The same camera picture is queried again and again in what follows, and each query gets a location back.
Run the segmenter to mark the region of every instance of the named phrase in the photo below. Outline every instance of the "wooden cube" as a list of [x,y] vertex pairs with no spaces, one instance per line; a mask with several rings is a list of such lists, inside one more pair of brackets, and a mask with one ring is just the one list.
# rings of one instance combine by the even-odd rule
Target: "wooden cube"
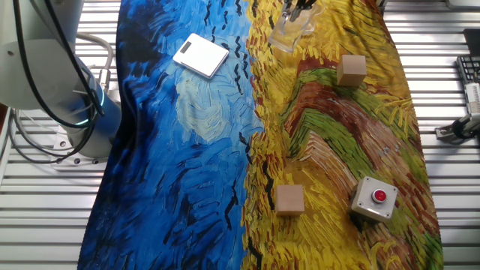
[[279,185],[275,192],[275,211],[279,216],[299,216],[305,212],[303,186],[301,184]]
[[342,55],[337,66],[339,86],[360,86],[367,76],[367,61],[363,55]]

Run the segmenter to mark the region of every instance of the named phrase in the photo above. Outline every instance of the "black cable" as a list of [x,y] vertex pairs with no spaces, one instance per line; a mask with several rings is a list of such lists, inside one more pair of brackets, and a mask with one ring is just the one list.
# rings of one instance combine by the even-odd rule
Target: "black cable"
[[464,139],[464,140],[467,140],[467,139],[472,139],[473,137],[479,135],[479,132],[477,130],[474,130],[474,131],[470,131],[470,133],[468,135],[465,135],[464,134],[464,127],[465,127],[465,124],[464,123],[461,123],[460,120],[455,120],[452,124],[451,124],[451,131],[453,132],[453,134],[460,138],[460,139]]
[[65,34],[62,30],[62,26],[60,25],[59,19],[57,18],[55,11],[53,10],[52,3],[50,2],[50,0],[45,0],[45,5],[46,5],[46,9],[48,10],[48,13],[52,17],[53,24],[55,25],[55,28],[58,32],[58,36],[60,37],[62,45],[65,49],[65,52],[67,52],[68,58],[72,62],[72,65],[75,68],[75,71],[78,74],[78,77],[80,78],[80,82],[85,88],[85,91],[87,92],[87,95],[90,98],[90,101],[93,103],[97,112],[101,116],[105,116],[104,108],[102,108],[102,106],[100,105],[100,101],[98,100],[97,96],[94,94],[94,91],[90,88],[89,83],[83,76],[82,69],[80,68],[80,66],[77,63],[77,60],[75,59],[74,52],[72,52],[72,49],[68,44],[67,38],[65,37]]
[[14,135],[13,135],[13,131],[12,131],[12,121],[13,121],[12,118],[13,117],[15,117],[15,115],[13,113],[13,110],[11,110],[10,111],[10,118],[8,119],[7,132],[8,132],[8,136],[10,137],[10,141],[12,143],[13,149],[15,149],[27,161],[30,161],[34,164],[54,164],[54,163],[58,163],[60,161],[63,161],[65,159],[75,155],[76,153],[80,152],[80,150],[82,150],[82,148],[85,146],[85,144],[90,140],[90,137],[92,136],[93,131],[95,129],[95,123],[97,122],[97,118],[94,118],[93,122],[91,123],[91,126],[88,127],[85,136],[82,138],[80,143],[75,147],[75,149],[70,154],[66,154],[65,156],[57,158],[56,160],[34,160],[34,159],[31,159],[30,157],[28,157],[26,154],[24,154],[19,149],[17,144],[15,143],[15,139],[14,139]]
[[25,76],[27,78],[28,84],[30,85],[31,91],[33,92],[38,103],[40,104],[42,109],[45,111],[45,113],[48,114],[53,120],[57,121],[60,125],[64,125],[65,127],[69,127],[69,128],[88,128],[90,124],[97,117],[96,113],[92,116],[92,118],[89,118],[85,124],[71,124],[60,119],[54,112],[52,112],[52,110],[45,103],[45,100],[41,97],[40,92],[38,91],[37,86],[35,85],[35,81],[33,80],[32,73],[30,72],[29,62],[27,60],[25,41],[23,39],[22,16],[20,13],[19,0],[13,0],[13,12],[15,16],[16,38],[18,40],[18,47],[20,52],[20,59],[22,61],[23,71],[25,72]]

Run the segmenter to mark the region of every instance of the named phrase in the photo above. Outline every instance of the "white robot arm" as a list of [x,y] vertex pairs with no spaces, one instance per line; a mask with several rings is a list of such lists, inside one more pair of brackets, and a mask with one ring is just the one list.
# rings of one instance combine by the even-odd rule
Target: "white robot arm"
[[[74,51],[83,1],[47,1],[51,1],[52,10],[64,38]],[[81,69],[81,76],[86,78],[89,89],[84,87],[85,80],[83,82],[80,80],[66,48],[59,42],[59,33],[52,17],[49,16],[51,13],[47,4],[45,0],[0,1],[0,102],[21,110],[43,109],[47,113],[51,111],[54,116],[61,116],[58,118],[65,123],[72,123],[74,127],[87,126],[92,114],[85,108],[96,107],[95,111],[104,116],[97,115],[93,133],[80,153],[91,158],[104,158],[110,153],[112,138],[119,127],[121,118],[119,105],[104,93],[90,70],[75,57],[74,61]],[[15,11],[19,10],[24,55],[28,60],[28,70],[34,86],[44,104],[35,97],[31,87],[32,81],[29,82],[25,62],[22,61],[18,28],[15,27],[18,23],[18,13]],[[64,129],[70,134],[69,139],[73,145],[78,145],[86,133],[85,130],[77,132],[77,128],[65,125]]]

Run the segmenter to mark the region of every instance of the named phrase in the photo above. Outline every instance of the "van gogh painting fabric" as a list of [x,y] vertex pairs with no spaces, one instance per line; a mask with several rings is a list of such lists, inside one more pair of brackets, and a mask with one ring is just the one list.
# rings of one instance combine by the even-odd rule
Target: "van gogh painting fabric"
[[[268,42],[278,0],[122,1],[122,123],[78,269],[443,267],[395,45],[373,0],[324,5],[288,54]],[[191,33],[229,50],[212,80],[172,60]],[[336,83],[345,54],[366,56],[360,87]],[[350,220],[365,176],[398,187],[390,222]],[[305,213],[276,217],[290,184]]]

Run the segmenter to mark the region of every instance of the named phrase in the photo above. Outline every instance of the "metal slatted table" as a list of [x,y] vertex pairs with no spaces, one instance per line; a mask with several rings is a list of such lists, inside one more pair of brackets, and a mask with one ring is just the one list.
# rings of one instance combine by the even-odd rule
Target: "metal slatted table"
[[[116,0],[86,0],[79,32],[115,45],[119,5]],[[449,10],[441,0],[390,0],[385,22],[397,44],[418,116],[445,269],[480,269],[479,141],[448,145],[434,135],[435,127],[467,112],[455,59],[469,53],[461,32],[480,28],[480,12]],[[77,41],[76,53],[87,65],[101,66],[107,56],[100,46],[83,40]],[[118,99],[113,68],[109,95]],[[57,127],[40,111],[30,115],[42,125]],[[23,123],[39,143],[53,145],[53,131],[27,118]],[[49,159],[20,135],[16,140],[27,153]],[[27,163],[7,146],[0,163],[0,269],[76,269],[102,170],[82,166],[76,172],[59,172]]]

